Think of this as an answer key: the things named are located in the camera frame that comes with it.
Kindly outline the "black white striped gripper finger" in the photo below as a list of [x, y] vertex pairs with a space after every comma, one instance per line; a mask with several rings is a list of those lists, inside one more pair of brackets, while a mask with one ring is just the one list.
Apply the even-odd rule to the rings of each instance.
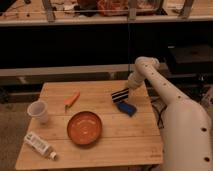
[[123, 94], [123, 93], [128, 93], [129, 94], [129, 89], [125, 88], [123, 90], [116, 91], [116, 92], [112, 93], [111, 96], [115, 96], [115, 95]]
[[127, 99], [129, 96], [128, 93], [123, 93], [123, 94], [118, 94], [118, 95], [115, 95], [115, 96], [112, 96], [112, 100], [114, 103], [118, 103], [120, 101], [123, 101], [124, 99]]

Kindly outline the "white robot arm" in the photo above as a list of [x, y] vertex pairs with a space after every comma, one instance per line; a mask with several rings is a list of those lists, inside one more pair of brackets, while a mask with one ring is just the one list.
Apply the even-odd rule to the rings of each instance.
[[116, 107], [128, 116], [137, 109], [127, 99], [147, 79], [166, 104], [163, 117], [161, 171], [213, 171], [212, 121], [206, 110], [158, 72], [159, 61], [138, 57], [123, 89], [111, 94]]

